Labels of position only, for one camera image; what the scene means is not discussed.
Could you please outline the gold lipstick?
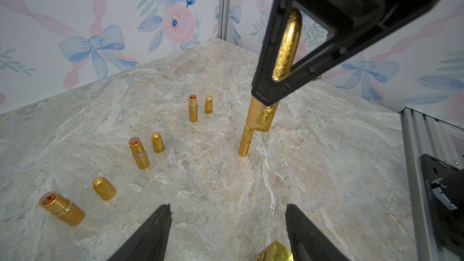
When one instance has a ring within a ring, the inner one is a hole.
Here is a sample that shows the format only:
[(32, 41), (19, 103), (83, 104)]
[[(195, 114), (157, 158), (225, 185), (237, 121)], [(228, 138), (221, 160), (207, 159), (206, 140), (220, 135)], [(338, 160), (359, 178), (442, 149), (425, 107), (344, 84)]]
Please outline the gold lipstick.
[(85, 218), (84, 211), (78, 205), (57, 191), (48, 192), (42, 196), (39, 200), (39, 206), (48, 211), (54, 218), (70, 226), (78, 225)]
[(189, 95), (188, 98), (188, 113), (191, 122), (196, 122), (198, 120), (197, 96), (194, 94)]
[(138, 137), (133, 137), (128, 141), (132, 156), (139, 169), (147, 169), (150, 165), (147, 153)]
[(240, 146), (239, 146), (239, 155), (242, 157), (247, 156), (248, 151), (251, 146), (251, 142), (253, 140), (254, 130), (249, 126), (245, 126), (242, 137), (240, 139)]

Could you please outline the gold lipstick cap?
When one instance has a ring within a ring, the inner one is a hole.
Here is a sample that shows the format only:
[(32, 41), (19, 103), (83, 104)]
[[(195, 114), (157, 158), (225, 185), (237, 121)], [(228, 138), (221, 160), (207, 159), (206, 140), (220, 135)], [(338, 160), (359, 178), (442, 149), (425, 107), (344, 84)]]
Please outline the gold lipstick cap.
[(152, 135), (152, 146), (155, 153), (162, 153), (165, 150), (163, 138), (157, 132)]
[(103, 201), (111, 200), (116, 196), (117, 189), (111, 184), (109, 180), (103, 177), (98, 177), (93, 181), (95, 192)]
[(204, 112), (206, 114), (211, 114), (213, 112), (213, 99), (210, 96), (205, 99)]
[[(302, 16), (299, 10), (293, 8), (287, 20), (279, 55), (273, 71), (273, 80), (281, 82), (290, 73), (296, 56), (298, 42), (302, 31)], [(258, 132), (268, 132), (276, 113), (278, 102), (265, 106), (252, 97), (246, 125)]]

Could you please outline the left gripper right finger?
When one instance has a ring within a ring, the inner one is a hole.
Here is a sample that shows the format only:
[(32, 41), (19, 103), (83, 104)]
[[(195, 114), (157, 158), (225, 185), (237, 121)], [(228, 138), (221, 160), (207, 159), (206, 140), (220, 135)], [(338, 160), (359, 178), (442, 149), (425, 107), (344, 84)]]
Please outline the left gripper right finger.
[(285, 218), (295, 261), (349, 260), (295, 204), (287, 205)]

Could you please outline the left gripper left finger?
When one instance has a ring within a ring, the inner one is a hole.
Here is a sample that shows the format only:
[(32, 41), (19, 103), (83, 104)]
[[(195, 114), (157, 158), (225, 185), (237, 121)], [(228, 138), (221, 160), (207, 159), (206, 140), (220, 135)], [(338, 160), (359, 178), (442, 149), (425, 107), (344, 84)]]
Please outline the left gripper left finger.
[(171, 224), (170, 205), (159, 206), (108, 260), (163, 261)]

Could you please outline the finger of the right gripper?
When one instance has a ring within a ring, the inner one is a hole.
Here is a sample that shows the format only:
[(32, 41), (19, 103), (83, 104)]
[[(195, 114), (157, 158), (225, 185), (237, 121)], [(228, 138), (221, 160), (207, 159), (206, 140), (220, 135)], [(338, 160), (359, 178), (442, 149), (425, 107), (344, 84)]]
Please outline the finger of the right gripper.
[(440, 0), (313, 0), (310, 15), (331, 37), (298, 61), (282, 81), (295, 91), (357, 52), (375, 44), (430, 11)]
[(263, 40), (259, 62), (252, 81), (251, 94), (265, 106), (290, 95), (308, 83), (305, 70), (295, 70), (282, 82), (273, 80), (273, 71), (279, 55), (287, 20), (290, 17), (294, 0), (273, 0), (267, 31)]

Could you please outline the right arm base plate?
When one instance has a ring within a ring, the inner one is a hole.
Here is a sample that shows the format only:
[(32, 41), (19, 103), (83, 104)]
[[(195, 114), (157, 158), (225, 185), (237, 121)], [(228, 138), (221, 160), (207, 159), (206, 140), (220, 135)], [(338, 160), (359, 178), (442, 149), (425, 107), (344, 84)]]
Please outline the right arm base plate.
[(464, 171), (423, 154), (420, 157), (436, 240), (464, 258)]

